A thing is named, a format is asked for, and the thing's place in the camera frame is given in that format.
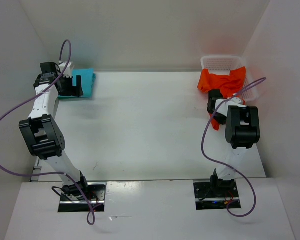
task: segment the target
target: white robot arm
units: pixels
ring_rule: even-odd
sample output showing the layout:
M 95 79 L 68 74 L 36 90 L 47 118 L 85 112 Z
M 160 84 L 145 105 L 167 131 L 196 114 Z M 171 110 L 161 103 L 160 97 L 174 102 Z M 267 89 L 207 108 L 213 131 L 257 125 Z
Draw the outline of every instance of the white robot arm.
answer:
M 56 79 L 60 74 L 60 69 L 64 67 L 64 63 L 58 66 L 53 62 L 45 62 L 41 63 L 40 67 L 42 74 L 38 76 L 34 84 L 37 95 L 42 93 Z M 59 94 L 82 96 L 81 79 L 77 78 L 77 86 L 72 86 L 72 69 L 73 64 L 70 62 L 60 81 L 35 100 L 29 117 L 20 121 L 19 129 L 33 156 L 38 156 L 41 160 L 44 160 L 56 172 L 68 174 L 77 182 L 83 192 L 87 192 L 88 183 L 86 178 L 68 158 L 65 152 L 64 135 L 52 117 Z M 80 199 L 81 194 L 70 179 L 65 175 L 60 175 L 60 177 L 64 193 Z
M 214 110 L 225 100 L 220 90 L 214 89 L 209 93 L 208 112 Z M 259 114 L 254 106 L 243 105 L 240 98 L 232 98 L 217 109 L 216 121 L 226 124 L 225 138 L 229 152 L 224 163 L 237 169 L 248 150 L 260 139 Z M 230 183 L 235 179 L 236 172 L 227 166 L 216 168 L 215 176 L 219 180 Z

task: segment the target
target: teal towel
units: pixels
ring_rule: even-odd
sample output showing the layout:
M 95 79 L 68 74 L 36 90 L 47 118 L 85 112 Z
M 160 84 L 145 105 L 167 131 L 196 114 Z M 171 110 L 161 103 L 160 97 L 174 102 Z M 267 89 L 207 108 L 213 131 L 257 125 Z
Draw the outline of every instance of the teal towel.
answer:
M 72 84 L 73 86 L 77 86 L 77 75 L 81 76 L 81 87 L 83 91 L 83 96 L 81 97 L 75 97 L 75 96 L 59 96 L 60 99 L 68 99 L 68 98 L 91 98 L 93 89 L 94 89 L 94 83 L 96 80 L 96 75 L 94 74 L 94 69 L 74 69 L 72 71 Z

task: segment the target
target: white plastic basket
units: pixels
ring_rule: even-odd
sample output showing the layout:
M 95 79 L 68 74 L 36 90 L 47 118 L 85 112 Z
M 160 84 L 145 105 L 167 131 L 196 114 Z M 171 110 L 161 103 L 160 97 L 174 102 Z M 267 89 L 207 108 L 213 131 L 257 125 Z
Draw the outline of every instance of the white plastic basket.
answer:
M 208 69 L 209 73 L 217 75 L 229 75 L 231 70 L 236 70 L 245 66 L 241 57 L 230 55 L 210 55 L 201 58 L 202 69 Z M 251 75 L 246 70 L 243 86 L 252 83 Z M 252 88 L 242 94 L 246 102 L 255 100 L 258 96 L 256 88 Z

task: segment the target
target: wire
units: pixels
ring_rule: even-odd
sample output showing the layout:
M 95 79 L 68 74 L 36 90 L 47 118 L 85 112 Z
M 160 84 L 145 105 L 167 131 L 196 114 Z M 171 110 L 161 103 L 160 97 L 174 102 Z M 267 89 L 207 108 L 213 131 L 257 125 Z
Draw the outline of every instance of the wire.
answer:
M 231 199 L 230 199 L 230 202 L 231 202 L 234 199 L 234 195 L 230 191 L 228 191 L 228 193 L 231 195 Z
M 54 191 L 55 194 L 57 194 L 60 198 L 66 198 L 68 201 L 72 202 L 72 200 L 71 200 L 67 195 L 62 194 L 62 193 L 60 194 L 60 193 L 57 192 L 56 189 L 60 189 L 61 191 L 64 191 L 61 187 L 53 186 L 51 189 L 52 189 L 52 191 Z
M 248 215 L 250 215 L 256 208 L 256 204 L 257 204 L 257 196 L 256 196 L 256 191 L 254 189 L 254 187 L 252 186 L 250 180 L 243 174 L 241 173 L 240 171 L 238 171 L 237 169 L 235 169 L 233 166 L 227 164 L 227 163 L 224 163 L 222 161 L 218 161 L 218 160 L 214 160 L 212 159 L 211 157 L 209 157 L 206 153 L 205 153 L 205 149 L 204 149 L 204 145 L 205 145 L 205 139 L 206 139 L 206 135 L 207 135 L 207 132 L 208 132 L 208 128 L 212 122 L 212 120 L 214 119 L 215 115 L 217 114 L 217 111 L 218 109 L 221 107 L 222 104 L 230 101 L 231 99 L 233 98 L 236 98 L 237 96 L 240 96 L 241 94 L 243 94 L 244 92 L 254 88 L 255 86 L 263 83 L 267 78 L 266 77 L 263 77 L 263 78 L 260 78 L 250 84 L 248 84 L 247 86 L 245 86 L 244 88 L 242 88 L 240 91 L 238 91 L 234 96 L 228 98 L 228 99 L 225 99 L 224 101 L 222 101 L 214 110 L 213 114 L 211 115 L 207 125 L 205 126 L 205 129 L 204 129 L 204 132 L 203 132 L 203 136 L 202 136 L 202 141 L 201 141 L 201 152 L 203 154 L 203 156 L 208 159 L 209 161 L 211 162 L 214 162 L 214 163 L 217 163 L 217 164 L 221 164 L 221 165 L 224 165 L 232 170 L 234 170 L 236 173 L 238 173 L 239 175 L 241 175 L 246 181 L 247 183 L 249 184 L 251 190 L 252 190 L 252 193 L 253 193 L 253 206 L 252 208 L 250 209 L 250 211 L 248 211 L 247 213 L 243 214 L 243 215 L 238 215 L 238 214 L 234 214 L 232 213 L 230 210 L 229 210 L 229 206 L 234 203 L 234 202 L 237 202 L 237 200 L 233 200 L 231 202 L 229 202 L 227 205 L 226 205 L 226 209 L 227 211 L 229 212 L 229 214 L 231 214 L 232 216 L 234 217 L 237 217 L 237 218 L 243 218 L 243 217 L 246 217 Z
M 211 190 L 212 190 L 212 187 L 209 188 L 209 190 L 206 192 L 206 194 L 204 195 L 203 198 L 200 198 L 200 199 L 198 198 L 198 200 L 199 200 L 199 201 L 205 200 L 205 199 L 207 198 L 208 194 L 211 192 Z
M 64 69 L 62 70 L 62 72 L 60 73 L 60 75 L 53 81 L 53 83 L 51 83 L 45 90 L 43 90 L 41 93 L 39 93 L 38 95 L 36 96 L 33 96 L 31 97 L 30 99 L 20 103 L 19 105 L 13 107 L 12 109 L 10 109 L 9 111 L 7 111 L 5 114 L 3 114 L 1 117 L 0 117 L 0 122 L 6 117 L 8 116 L 10 113 L 12 113 L 13 111 L 15 111 L 16 109 L 22 107 L 23 105 L 31 102 L 32 100 L 35 100 L 37 98 L 39 98 L 40 96 L 42 96 L 44 93 L 46 93 L 50 88 L 52 88 L 58 81 L 59 79 L 63 76 L 64 72 L 66 71 L 68 65 L 69 65 L 69 62 L 70 62 L 70 59 L 71 59 L 71 53 L 72 53 L 72 46 L 71 46 L 71 42 L 70 40 L 65 40 L 62 44 L 62 47 L 61 47 L 61 51 L 60 51 L 60 59 L 61 59 L 61 56 L 62 56 L 62 52 L 64 50 L 64 46 L 65 44 L 68 43 L 69 44 L 69 55 L 68 55 L 68 58 L 67 58 L 67 61 L 66 61 L 66 64 L 64 66 Z M 82 189 L 80 188 L 80 186 L 77 184 L 77 182 L 68 174 L 64 173 L 64 172 L 60 172 L 60 171 L 55 171 L 55 172 L 45 172 L 45 173 L 36 173 L 36 174 L 23 174 L 23 173 L 17 173 L 17 172 L 13 172 L 13 171 L 10 171 L 8 169 L 6 169 L 5 167 L 3 167 L 1 164 L 0 164 L 0 169 L 8 174 L 11 174 L 13 176 L 17 176 L 17 177 L 26 177 L 26 178 L 31 178 L 31 177 L 39 177 L 39 176 L 46 176 L 46 175 L 54 175 L 54 174 L 58 174 L 58 175 L 65 175 L 67 178 L 69 178 L 73 184 L 76 186 L 76 188 L 79 190 L 79 192 L 81 193 L 81 195 L 83 196 L 84 200 L 86 201 L 86 203 L 88 204 L 89 208 L 90 208 L 90 212 L 89 214 L 87 215 L 87 223 L 89 225 L 94 225 L 95 222 L 96 222 L 96 216 L 95 216 L 95 212 L 94 212 L 94 208 L 92 207 L 91 203 L 89 202 L 87 196 L 85 195 L 85 193 L 82 191 Z M 90 222 L 89 220 L 89 216 L 90 216 L 90 213 L 92 213 L 92 222 Z

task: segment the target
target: black mounting bracket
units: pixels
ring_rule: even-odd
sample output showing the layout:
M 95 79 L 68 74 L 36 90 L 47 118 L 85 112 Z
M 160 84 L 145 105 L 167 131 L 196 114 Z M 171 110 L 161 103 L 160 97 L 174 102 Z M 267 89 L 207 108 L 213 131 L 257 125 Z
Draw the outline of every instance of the black mounting bracket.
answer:
M 216 109 L 216 100 L 224 99 L 224 96 L 221 94 L 220 89 L 212 89 L 208 91 L 208 113 L 213 114 Z M 221 125 L 226 124 L 227 117 L 221 113 L 216 112 L 214 119 Z
M 22 120 L 19 122 L 19 129 L 31 155 L 42 160 L 62 156 L 62 150 L 66 148 L 64 135 L 51 115 Z
M 233 149 L 252 148 L 259 142 L 260 125 L 258 108 L 255 106 L 229 106 L 225 127 L 225 139 Z
M 58 65 L 54 62 L 43 62 L 40 63 L 42 74 L 36 78 L 34 82 L 34 88 L 43 84 L 51 84 L 60 74 L 57 70 Z M 84 95 L 82 90 L 82 77 L 76 76 L 76 86 L 73 86 L 73 77 L 61 77 L 60 80 L 55 84 L 55 87 L 60 96 L 65 97 L 81 97 Z

